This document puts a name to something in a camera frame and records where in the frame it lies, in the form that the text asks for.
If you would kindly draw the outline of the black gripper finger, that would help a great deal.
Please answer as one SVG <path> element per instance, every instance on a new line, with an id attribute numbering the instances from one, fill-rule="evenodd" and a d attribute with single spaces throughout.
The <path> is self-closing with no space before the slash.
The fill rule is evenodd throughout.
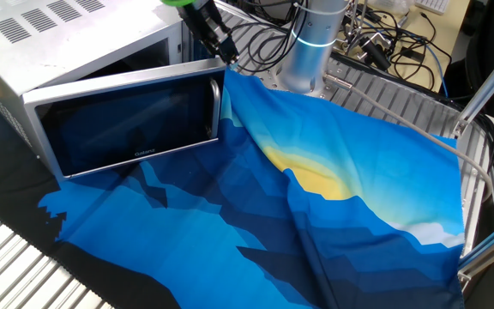
<path id="1" fill-rule="evenodd" d="M 227 65 L 235 65 L 239 60 L 238 49 L 231 37 L 227 37 L 219 44 L 219 54 Z"/>

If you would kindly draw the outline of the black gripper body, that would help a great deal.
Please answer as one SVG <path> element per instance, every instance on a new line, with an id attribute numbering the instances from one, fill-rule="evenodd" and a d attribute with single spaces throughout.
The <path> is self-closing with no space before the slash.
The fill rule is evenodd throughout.
<path id="1" fill-rule="evenodd" d="M 219 44 L 232 37 L 232 30 L 224 23 L 213 0 L 188 1 L 178 7 L 178 13 L 192 34 L 212 54 L 219 54 Z"/>

